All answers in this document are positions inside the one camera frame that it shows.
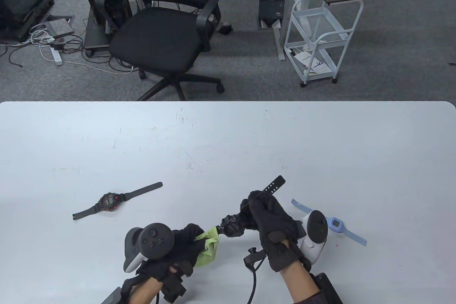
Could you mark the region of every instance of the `blue smartwatch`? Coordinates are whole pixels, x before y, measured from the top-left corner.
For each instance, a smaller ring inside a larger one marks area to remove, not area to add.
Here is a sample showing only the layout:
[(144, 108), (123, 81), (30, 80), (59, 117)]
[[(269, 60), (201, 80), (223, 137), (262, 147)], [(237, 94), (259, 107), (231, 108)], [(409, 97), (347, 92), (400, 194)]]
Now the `blue smartwatch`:
[[(309, 214), (312, 209), (299, 203), (296, 200), (291, 200), (291, 203), (293, 206), (298, 208), (299, 210)], [(345, 225), (343, 224), (341, 219), (338, 219), (337, 217), (327, 217), (326, 220), (328, 221), (328, 228), (334, 231), (335, 233), (344, 233), (347, 237), (349, 237), (352, 240), (355, 240), (356, 242), (362, 244), (365, 246), (367, 244), (367, 240), (363, 239), (362, 237), (359, 237), (355, 233), (349, 231)]]

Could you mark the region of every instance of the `light blue watch strap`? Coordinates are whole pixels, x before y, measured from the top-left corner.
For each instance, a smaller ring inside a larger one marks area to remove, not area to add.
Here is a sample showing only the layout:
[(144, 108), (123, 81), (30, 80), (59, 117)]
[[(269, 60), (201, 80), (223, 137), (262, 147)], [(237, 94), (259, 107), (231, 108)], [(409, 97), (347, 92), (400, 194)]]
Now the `light blue watch strap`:
[(343, 228), (343, 233), (349, 237), (350, 239), (362, 244), (363, 246), (365, 246), (367, 244), (367, 240), (364, 240), (362, 237), (359, 237), (358, 235), (356, 235), (355, 233), (352, 233), (351, 231), (349, 231), (347, 228)]
[(291, 203), (292, 203), (293, 206), (295, 206), (296, 208), (298, 208), (299, 210), (301, 210), (301, 211), (303, 211), (303, 212), (305, 212), (305, 213), (307, 213), (307, 214), (309, 214), (309, 213), (312, 212), (312, 209), (311, 209), (311, 208), (309, 208), (308, 206), (305, 206), (305, 205), (299, 203), (299, 202), (296, 201), (295, 199), (291, 200)]

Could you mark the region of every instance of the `sleeve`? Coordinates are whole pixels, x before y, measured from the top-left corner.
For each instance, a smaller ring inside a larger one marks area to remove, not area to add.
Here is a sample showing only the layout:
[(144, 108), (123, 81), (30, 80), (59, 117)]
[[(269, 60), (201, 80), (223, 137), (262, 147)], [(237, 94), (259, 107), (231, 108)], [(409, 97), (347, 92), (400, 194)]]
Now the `sleeve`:
[(298, 302), (295, 304), (329, 304), (326, 300), (325, 294), (323, 292), (319, 292), (314, 294), (312, 297), (304, 299), (302, 302)]

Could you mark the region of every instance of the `watch face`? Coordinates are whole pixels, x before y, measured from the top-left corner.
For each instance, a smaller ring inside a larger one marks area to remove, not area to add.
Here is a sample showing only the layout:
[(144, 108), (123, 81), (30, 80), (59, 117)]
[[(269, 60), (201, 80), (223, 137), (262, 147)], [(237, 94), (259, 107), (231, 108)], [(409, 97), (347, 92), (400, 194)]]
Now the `watch face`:
[(120, 204), (120, 197), (118, 194), (108, 193), (101, 197), (100, 208), (104, 211), (114, 211), (117, 206)]

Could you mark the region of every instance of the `green cloth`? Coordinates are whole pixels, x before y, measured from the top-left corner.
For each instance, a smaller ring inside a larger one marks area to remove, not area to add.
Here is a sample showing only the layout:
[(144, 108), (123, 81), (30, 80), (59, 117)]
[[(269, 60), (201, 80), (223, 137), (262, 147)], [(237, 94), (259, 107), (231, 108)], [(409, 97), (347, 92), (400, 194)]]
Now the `green cloth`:
[(201, 235), (198, 235), (195, 240), (201, 240), (206, 238), (205, 250), (198, 255), (196, 267), (207, 265), (215, 260), (215, 253), (217, 252), (217, 245), (219, 241), (219, 236), (217, 232), (217, 227), (213, 227), (209, 231), (204, 232)]

